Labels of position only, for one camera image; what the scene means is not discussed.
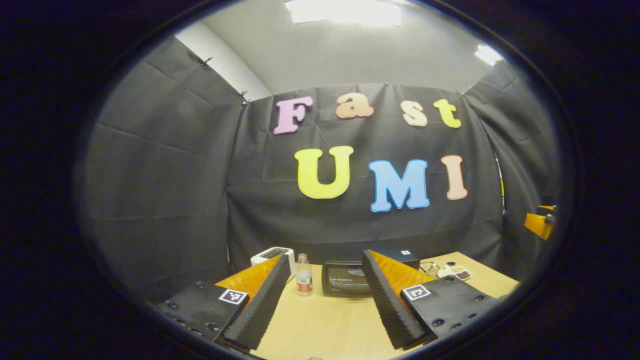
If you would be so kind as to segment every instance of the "ceiling light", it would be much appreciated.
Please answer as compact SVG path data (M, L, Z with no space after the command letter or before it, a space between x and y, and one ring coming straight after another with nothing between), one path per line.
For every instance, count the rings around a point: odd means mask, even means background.
M491 66L494 66L496 61L502 60L502 56L487 45L478 45L476 56Z
M400 25L400 8L376 0L290 0L294 23L336 20L369 25Z

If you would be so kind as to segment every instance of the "pink letter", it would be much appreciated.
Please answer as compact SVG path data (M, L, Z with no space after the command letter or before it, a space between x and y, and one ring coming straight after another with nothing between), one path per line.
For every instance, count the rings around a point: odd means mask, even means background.
M276 106L280 108L280 113L278 114L278 126L273 130L274 134L294 133L298 130L298 125L293 122L293 118L295 117L296 120L302 121L307 113L307 109L299 104L311 106L314 104L314 100L311 99L311 96L305 96L276 102Z

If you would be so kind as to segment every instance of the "bottle label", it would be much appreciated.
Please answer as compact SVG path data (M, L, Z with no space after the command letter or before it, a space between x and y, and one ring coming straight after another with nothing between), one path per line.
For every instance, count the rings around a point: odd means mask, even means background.
M314 288L311 277L296 276L296 282L298 283L298 291L302 293L308 293Z

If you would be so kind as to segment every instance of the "black fabric backdrop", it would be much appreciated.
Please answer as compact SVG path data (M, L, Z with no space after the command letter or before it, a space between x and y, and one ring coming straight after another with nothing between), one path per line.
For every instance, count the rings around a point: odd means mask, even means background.
M93 130L86 164L90 228L111 270L134 293L160 301L196 279L229 275L271 246L306 252L321 263L339 244L384 245L418 257L460 251L522 279L545 242L524 216L555 199L557 147L551 113L523 74L496 66L466 94L416 86L357 84L298 90L241 107L239 94L171 38L117 86ZM369 117L340 119L336 99L365 94ZM309 95L314 104L295 133L274 135L275 103ZM460 128L433 106L457 107ZM425 127L409 126L400 102L419 102ZM317 148L319 180L330 183L331 147L354 148L349 188L334 199L298 189L298 150ZM497 153L504 177L502 214ZM449 200L440 158L459 155L468 195ZM370 210L374 174L390 161L402 176L427 161L430 205Z

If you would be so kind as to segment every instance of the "white box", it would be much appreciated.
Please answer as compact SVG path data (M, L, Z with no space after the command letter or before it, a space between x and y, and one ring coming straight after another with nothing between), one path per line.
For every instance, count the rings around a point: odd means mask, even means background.
M296 275L296 260L294 258L293 249L289 249L286 247L272 247L266 249L265 251L252 256L251 258L251 266L258 265L259 263L263 263L271 258L274 258L280 254L289 256L289 268L291 269L291 275L288 280L291 280L294 275Z

